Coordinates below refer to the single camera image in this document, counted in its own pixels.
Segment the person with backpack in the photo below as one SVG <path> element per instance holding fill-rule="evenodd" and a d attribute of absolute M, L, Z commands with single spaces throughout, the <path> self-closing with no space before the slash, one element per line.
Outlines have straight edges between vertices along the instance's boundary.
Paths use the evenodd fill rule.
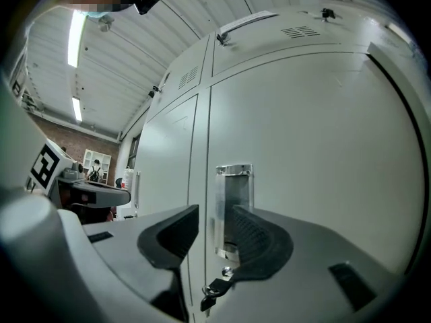
<path fill-rule="evenodd" d="M 91 182 L 99 182 L 103 178 L 103 169 L 100 167 L 100 161 L 94 160 L 93 166 L 88 170 L 87 179 Z"/>

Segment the smoke detector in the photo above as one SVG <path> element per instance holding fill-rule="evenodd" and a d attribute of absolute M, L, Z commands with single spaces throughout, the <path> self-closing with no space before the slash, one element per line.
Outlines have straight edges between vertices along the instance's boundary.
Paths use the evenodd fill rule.
<path fill-rule="evenodd" d="M 112 26 L 112 23 L 115 19 L 112 18 L 110 15 L 105 14 L 103 17 L 101 17 L 98 20 L 98 27 L 99 30 L 102 32 L 107 32 L 110 30 L 110 27 Z"/>

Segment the person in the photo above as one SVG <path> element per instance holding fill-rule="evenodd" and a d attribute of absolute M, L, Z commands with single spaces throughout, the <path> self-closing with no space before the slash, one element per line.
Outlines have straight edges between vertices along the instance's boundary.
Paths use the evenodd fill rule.
<path fill-rule="evenodd" d="M 28 77 L 26 68 L 28 34 L 34 21 L 45 12 L 54 7 L 61 6 L 85 12 L 89 17 L 101 17 L 109 11 L 120 11 L 131 6 L 133 0 L 35 0 L 36 8 L 31 5 L 22 5 L 15 13 L 14 19 L 21 19 L 22 15 L 28 17 L 24 23 L 11 23 L 7 31 L 13 38 L 9 41 L 9 51 L 1 64 L 1 76 L 9 82 L 12 94 L 18 104 L 21 104 L 24 88 Z"/>
<path fill-rule="evenodd" d="M 99 182 L 103 179 L 103 169 L 100 167 L 99 159 L 95 159 L 93 166 L 88 170 L 86 178 L 91 182 Z"/>

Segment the brick wall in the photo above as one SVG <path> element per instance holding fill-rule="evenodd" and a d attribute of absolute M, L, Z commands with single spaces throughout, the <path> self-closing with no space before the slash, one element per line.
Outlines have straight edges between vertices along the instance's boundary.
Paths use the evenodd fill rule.
<path fill-rule="evenodd" d="M 111 156 L 108 174 L 108 184 L 114 186 L 115 167 L 119 155 L 120 145 L 110 141 L 99 139 L 88 134 L 84 134 L 67 127 L 51 123 L 43 118 L 30 114 L 33 121 L 42 129 L 42 132 L 58 146 L 66 147 L 66 152 L 74 160 L 84 161 L 86 149 L 109 154 Z"/>

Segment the window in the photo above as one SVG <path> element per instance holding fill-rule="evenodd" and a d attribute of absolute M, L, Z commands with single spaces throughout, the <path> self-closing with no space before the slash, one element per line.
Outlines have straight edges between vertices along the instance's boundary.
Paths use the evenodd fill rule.
<path fill-rule="evenodd" d="M 139 134 L 137 137 L 134 137 L 132 140 L 132 145 L 130 146 L 129 161 L 127 162 L 127 166 L 131 169 L 135 168 L 136 153 L 140 138 L 141 134 Z"/>

